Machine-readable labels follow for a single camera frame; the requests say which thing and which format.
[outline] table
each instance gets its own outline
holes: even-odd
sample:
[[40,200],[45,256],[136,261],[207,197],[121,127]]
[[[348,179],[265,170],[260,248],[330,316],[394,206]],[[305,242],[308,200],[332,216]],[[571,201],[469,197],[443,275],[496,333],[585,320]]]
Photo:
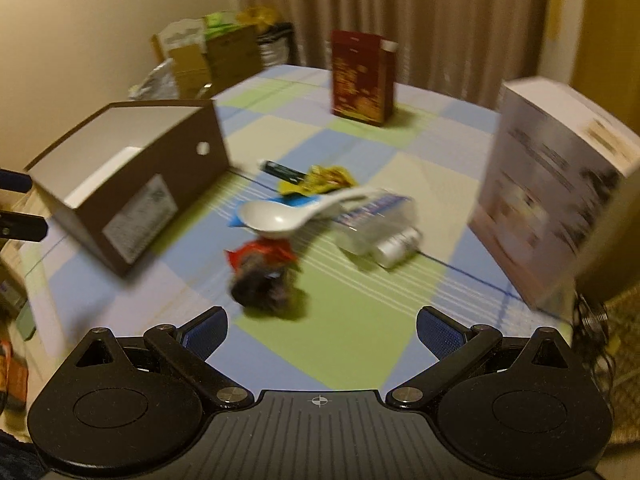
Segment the table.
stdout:
[[[277,66],[217,95],[235,167],[153,243],[125,280],[111,274],[55,222],[20,250],[46,353],[61,360],[93,326],[141,335],[180,325],[217,304],[230,320],[209,363],[256,395],[266,388],[386,391],[435,362],[415,336],[415,315],[436,306],[469,326],[529,336],[539,325],[570,327],[530,311],[466,227],[497,115],[444,95],[397,85],[385,128],[330,113],[330,73]],[[413,196],[424,233],[419,254],[391,272],[350,259],[321,224],[293,241],[300,255],[297,307],[286,317],[245,313],[229,297],[223,251],[253,236],[226,225],[242,200],[275,194],[257,161],[347,167],[360,184]]]

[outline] box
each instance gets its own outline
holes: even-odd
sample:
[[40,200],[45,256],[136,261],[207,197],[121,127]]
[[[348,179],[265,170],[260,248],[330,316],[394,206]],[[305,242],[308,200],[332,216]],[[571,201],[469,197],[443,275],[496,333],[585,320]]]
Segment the box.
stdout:
[[398,44],[375,34],[331,35],[334,114],[381,126],[394,111]]
[[569,320],[572,302],[550,298],[640,211],[640,139],[566,85],[530,78],[503,91],[470,227],[529,306]]
[[112,103],[28,165],[53,217],[119,275],[228,168],[210,100]]
[[206,40],[203,18],[180,20],[167,25],[151,38],[158,63],[172,57],[180,98],[195,98],[211,83],[203,96],[211,97],[262,71],[255,27],[238,27]]

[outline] red box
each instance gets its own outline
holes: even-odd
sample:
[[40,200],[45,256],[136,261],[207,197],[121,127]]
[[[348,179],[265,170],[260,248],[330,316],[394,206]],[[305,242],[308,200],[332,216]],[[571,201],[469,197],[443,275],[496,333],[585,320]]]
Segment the red box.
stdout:
[[331,34],[334,114],[382,126],[394,112],[398,44],[375,34]]

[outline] curtain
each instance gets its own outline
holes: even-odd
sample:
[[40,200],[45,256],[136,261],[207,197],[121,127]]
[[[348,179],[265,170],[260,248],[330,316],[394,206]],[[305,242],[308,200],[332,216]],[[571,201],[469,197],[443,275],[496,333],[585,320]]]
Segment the curtain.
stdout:
[[293,22],[300,64],[330,67],[333,29],[397,41],[402,83],[494,107],[502,81],[536,71],[546,0],[240,0]]

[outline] white box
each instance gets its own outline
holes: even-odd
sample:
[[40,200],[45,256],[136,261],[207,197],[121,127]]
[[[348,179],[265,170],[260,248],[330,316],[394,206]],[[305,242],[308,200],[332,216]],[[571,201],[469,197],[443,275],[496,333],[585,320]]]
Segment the white box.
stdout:
[[564,319],[573,283],[611,246],[640,201],[640,139],[569,86],[506,83],[472,231],[522,299]]

